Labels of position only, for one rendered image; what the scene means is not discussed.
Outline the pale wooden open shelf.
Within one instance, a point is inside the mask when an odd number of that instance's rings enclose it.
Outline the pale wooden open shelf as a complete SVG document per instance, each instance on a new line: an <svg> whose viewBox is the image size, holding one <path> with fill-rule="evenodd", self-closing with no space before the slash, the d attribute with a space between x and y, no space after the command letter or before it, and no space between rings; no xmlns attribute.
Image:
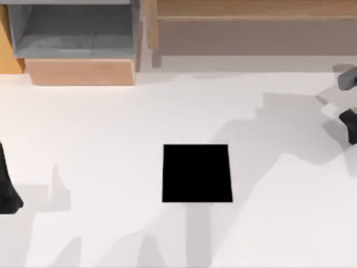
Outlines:
<svg viewBox="0 0 357 268"><path fill-rule="evenodd" d="M357 0L143 0L152 66L316 68L357 56Z"/></svg>

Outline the flat black square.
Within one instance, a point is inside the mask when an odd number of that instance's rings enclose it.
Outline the flat black square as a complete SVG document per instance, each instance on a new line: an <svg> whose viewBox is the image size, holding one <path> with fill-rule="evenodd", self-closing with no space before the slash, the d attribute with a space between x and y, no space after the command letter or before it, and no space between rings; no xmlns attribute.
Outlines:
<svg viewBox="0 0 357 268"><path fill-rule="evenodd" d="M233 202L228 145L165 144L162 202Z"/></svg>

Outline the pale wooden drawer front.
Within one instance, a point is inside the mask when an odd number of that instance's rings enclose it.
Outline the pale wooden drawer front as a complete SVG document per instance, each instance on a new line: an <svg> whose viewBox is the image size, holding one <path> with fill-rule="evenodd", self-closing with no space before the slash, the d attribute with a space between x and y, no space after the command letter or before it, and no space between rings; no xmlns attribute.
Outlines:
<svg viewBox="0 0 357 268"><path fill-rule="evenodd" d="M134 85L134 59L25 59L33 85Z"/></svg>

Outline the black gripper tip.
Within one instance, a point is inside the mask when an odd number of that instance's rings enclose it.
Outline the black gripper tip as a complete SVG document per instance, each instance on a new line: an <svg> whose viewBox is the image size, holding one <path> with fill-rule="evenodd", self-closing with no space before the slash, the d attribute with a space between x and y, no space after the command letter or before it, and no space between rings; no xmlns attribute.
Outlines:
<svg viewBox="0 0 357 268"><path fill-rule="evenodd" d="M23 205L24 202L9 177L4 149L0 142L0 215L15 214Z"/></svg>

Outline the orange wooden cupboard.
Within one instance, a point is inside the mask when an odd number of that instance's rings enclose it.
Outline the orange wooden cupboard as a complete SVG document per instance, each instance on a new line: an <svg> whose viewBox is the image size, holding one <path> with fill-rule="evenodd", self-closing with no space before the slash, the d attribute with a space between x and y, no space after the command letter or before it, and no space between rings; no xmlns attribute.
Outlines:
<svg viewBox="0 0 357 268"><path fill-rule="evenodd" d="M24 59L13 56L7 6L0 4L0 74L22 74L24 70Z"/></svg>

